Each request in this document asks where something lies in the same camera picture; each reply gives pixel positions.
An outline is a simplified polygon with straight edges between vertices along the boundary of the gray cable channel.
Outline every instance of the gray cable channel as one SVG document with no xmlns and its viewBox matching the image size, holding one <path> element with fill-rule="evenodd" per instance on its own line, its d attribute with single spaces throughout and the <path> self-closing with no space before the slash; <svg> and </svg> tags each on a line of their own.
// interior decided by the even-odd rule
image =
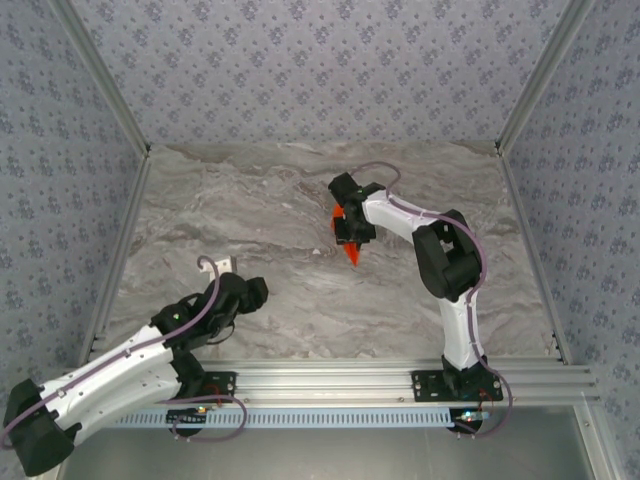
<svg viewBox="0 0 640 480">
<path fill-rule="evenodd" d="M 168 428 L 168 409 L 147 409 L 118 420 L 111 428 Z M 249 408 L 245 428 L 428 428 L 452 427 L 446 407 L 407 408 Z M 216 408 L 206 413 L 205 423 L 180 423 L 179 428 L 236 428 L 242 411 Z"/>
</svg>

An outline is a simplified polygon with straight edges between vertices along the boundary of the floor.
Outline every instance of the floor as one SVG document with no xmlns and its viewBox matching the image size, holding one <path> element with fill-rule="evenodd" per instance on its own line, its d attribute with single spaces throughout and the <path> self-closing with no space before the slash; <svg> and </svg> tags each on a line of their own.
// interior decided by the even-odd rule
<svg viewBox="0 0 640 480">
<path fill-rule="evenodd" d="M 460 210 L 489 258 L 478 298 L 489 355 L 548 355 L 550 324 L 491 145 L 258 144 L 155 146 L 107 345 L 165 305 L 202 291 L 198 255 L 235 255 L 239 274 L 264 276 L 267 304 L 239 317 L 234 336 L 200 358 L 438 357 L 437 303 L 413 247 L 386 231 L 353 267 L 335 245 L 327 184 L 371 160 L 403 172 L 396 192 L 416 205 Z M 385 183 L 376 170 L 358 180 Z"/>
</svg>

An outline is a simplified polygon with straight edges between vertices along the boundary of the patterned wallpaper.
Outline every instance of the patterned wallpaper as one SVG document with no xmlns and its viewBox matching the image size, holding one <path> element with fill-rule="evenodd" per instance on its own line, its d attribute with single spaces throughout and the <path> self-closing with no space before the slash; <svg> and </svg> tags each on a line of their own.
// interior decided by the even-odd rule
<svg viewBox="0 0 640 480">
<path fill-rule="evenodd" d="M 46 0 L 0 8 L 0 412 L 77 361 L 138 159 Z M 0 478 L 23 478 L 0 452 Z"/>
<path fill-rule="evenodd" d="M 640 478 L 640 3 L 596 3 L 509 157 L 572 354 Z"/>
<path fill-rule="evenodd" d="M 151 143 L 497 138 L 566 0 L 73 0 Z"/>
</svg>

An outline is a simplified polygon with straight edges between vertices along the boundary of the black mounting bracket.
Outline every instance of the black mounting bracket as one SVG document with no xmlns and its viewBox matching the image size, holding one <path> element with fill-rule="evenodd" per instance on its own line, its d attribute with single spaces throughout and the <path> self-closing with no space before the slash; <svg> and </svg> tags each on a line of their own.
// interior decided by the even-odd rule
<svg viewBox="0 0 640 480">
<path fill-rule="evenodd" d="M 236 372 L 205 372 L 200 389 L 193 395 L 194 397 L 204 397 L 206 395 L 230 395 L 233 396 L 236 390 L 236 379 L 238 374 Z M 202 402 L 203 404 L 210 405 L 216 404 L 218 401 L 212 400 Z M 219 403 L 232 403 L 231 400 L 220 400 Z M 198 408 L 182 408 L 171 409 L 167 411 L 165 416 L 165 422 L 167 425 L 173 425 L 176 419 L 180 419 L 180 423 L 191 423 L 203 425 L 207 421 L 206 412 L 209 409 L 205 407 L 204 410 Z M 183 437 L 190 437 L 202 431 L 201 428 L 176 428 L 176 432 Z"/>
<path fill-rule="evenodd" d="M 457 370 L 444 357 L 442 363 L 443 370 L 411 372 L 411 388 L 416 402 L 498 402 L 504 398 L 500 379 L 479 362 L 464 370 Z"/>
</svg>

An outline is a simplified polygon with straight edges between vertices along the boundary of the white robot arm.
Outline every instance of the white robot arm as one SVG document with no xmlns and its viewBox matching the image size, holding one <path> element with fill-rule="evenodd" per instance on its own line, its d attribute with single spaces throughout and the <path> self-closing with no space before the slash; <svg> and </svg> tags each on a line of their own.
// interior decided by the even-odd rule
<svg viewBox="0 0 640 480">
<path fill-rule="evenodd" d="M 418 207 L 404 200 L 396 199 L 396 201 L 418 210 Z M 412 245 L 414 244 L 414 232 L 420 227 L 427 227 L 437 222 L 432 217 L 418 217 L 400 210 L 389 202 L 386 193 L 382 190 L 369 195 L 362 203 L 362 210 L 370 224 L 386 228 Z M 442 315 L 442 327 L 444 328 L 444 358 L 458 370 L 469 368 L 478 362 L 471 345 L 472 342 L 467 326 L 467 293 L 468 291 L 465 291 L 459 295 L 457 301 L 438 298 L 440 314 Z M 473 311 L 475 338 L 478 338 L 476 298 L 477 293 L 472 297 L 471 308 Z M 479 343 L 476 343 L 476 345 L 480 354 L 484 354 L 482 346 Z"/>
<path fill-rule="evenodd" d="M 166 306 L 124 343 L 87 365 L 42 385 L 31 379 L 17 384 L 7 401 L 3 448 L 15 450 L 27 476 L 40 475 L 132 411 L 206 394 L 212 374 L 204 372 L 191 350 L 233 328 L 237 314 L 256 311 L 267 298 L 264 279 L 245 281 L 224 273 L 204 293 Z M 223 387 L 217 393 L 233 392 Z"/>
<path fill-rule="evenodd" d="M 480 277 L 480 256 L 471 240 L 458 228 L 436 217 L 454 219 L 466 225 L 455 210 L 444 214 L 428 212 L 397 197 L 393 203 L 386 189 L 377 183 L 358 185 L 351 175 L 334 178 L 329 190 L 338 203 L 333 227 L 337 243 L 352 251 L 376 238 L 375 227 L 399 235 L 414 246 L 420 277 L 429 292 L 438 299 L 445 333 L 443 362 L 445 370 L 465 372 L 476 366 L 478 356 L 473 350 L 467 315 L 467 297 Z M 408 213 L 422 211 L 422 215 Z M 478 338 L 476 294 L 470 302 L 472 328 Z M 480 355 L 484 354 L 476 340 Z"/>
</svg>

